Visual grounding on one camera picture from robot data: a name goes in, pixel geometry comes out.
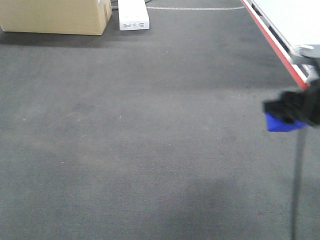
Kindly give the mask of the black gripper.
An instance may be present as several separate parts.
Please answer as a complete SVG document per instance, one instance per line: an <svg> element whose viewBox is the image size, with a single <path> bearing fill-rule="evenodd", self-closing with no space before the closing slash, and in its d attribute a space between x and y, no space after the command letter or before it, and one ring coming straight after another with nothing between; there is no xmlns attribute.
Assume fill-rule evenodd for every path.
<svg viewBox="0 0 320 240"><path fill-rule="evenodd" d="M262 110L284 123L300 121L310 127L319 127L320 80L312 81L304 90L283 91L277 99L263 101Z"/></svg>

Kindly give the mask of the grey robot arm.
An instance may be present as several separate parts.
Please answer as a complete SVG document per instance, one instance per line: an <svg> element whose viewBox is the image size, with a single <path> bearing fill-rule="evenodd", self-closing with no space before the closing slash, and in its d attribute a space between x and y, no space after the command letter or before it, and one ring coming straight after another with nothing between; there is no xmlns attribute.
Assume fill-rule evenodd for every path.
<svg viewBox="0 0 320 240"><path fill-rule="evenodd" d="M294 45L290 48L294 63L315 65L320 70L319 45ZM269 132L290 132L320 125L320 79L307 79L308 87L283 91L279 98L262 102Z"/></svg>

